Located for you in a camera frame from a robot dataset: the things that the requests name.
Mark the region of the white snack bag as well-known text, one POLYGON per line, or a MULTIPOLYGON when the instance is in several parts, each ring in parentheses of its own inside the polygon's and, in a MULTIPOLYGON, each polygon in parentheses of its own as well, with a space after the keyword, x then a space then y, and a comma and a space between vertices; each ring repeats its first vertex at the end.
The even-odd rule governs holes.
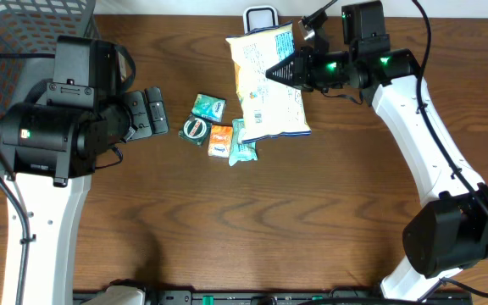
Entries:
POLYGON ((226 41, 244 121, 241 142, 309 135, 301 92, 266 77, 267 69, 295 51, 292 22, 229 36, 226 41))

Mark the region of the teal tissue pack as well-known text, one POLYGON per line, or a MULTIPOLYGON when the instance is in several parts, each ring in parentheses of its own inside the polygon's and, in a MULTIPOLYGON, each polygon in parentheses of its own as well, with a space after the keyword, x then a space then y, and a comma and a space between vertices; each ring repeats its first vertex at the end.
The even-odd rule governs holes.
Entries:
POLYGON ((191 113, 197 117, 219 123, 223 120, 226 101, 217 97, 198 94, 191 109, 191 113))

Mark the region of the orange small box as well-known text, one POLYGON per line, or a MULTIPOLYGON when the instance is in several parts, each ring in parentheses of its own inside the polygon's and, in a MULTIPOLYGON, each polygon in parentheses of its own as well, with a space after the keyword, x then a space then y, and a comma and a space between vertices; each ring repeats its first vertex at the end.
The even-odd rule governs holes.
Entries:
POLYGON ((210 157, 228 158, 232 136, 233 128, 231 126, 213 125, 210 132, 208 155, 210 157))

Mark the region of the teal small packet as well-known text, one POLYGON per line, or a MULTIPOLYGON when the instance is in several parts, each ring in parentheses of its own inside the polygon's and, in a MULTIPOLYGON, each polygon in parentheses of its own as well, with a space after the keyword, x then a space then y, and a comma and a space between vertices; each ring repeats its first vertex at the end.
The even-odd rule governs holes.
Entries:
POLYGON ((243 143, 242 137, 246 133, 244 119, 232 120, 233 135, 230 145, 229 166, 238 162, 257 161, 256 143, 243 143))

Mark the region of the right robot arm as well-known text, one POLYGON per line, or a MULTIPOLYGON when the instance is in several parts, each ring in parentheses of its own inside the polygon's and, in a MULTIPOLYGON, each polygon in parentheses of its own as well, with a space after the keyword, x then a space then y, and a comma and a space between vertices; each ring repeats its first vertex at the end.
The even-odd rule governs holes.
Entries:
POLYGON ((306 45, 266 72, 270 80, 332 98, 358 90, 358 102, 385 122, 416 184, 421 209, 402 233, 404 259, 380 283, 383 302, 431 299, 457 275, 488 258, 488 185, 469 165, 430 94, 425 61, 391 46, 382 3, 341 10, 345 51, 333 52, 324 8, 303 17, 306 45))

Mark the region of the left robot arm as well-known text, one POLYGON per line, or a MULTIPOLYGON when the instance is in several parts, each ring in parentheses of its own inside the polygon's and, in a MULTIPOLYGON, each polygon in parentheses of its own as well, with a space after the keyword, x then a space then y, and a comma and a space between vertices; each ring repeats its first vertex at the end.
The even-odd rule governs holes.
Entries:
POLYGON ((82 209, 97 157, 166 134, 161 91, 132 91, 136 66, 120 45, 61 36, 53 76, 0 120, 6 166, 5 304, 71 304, 82 209))

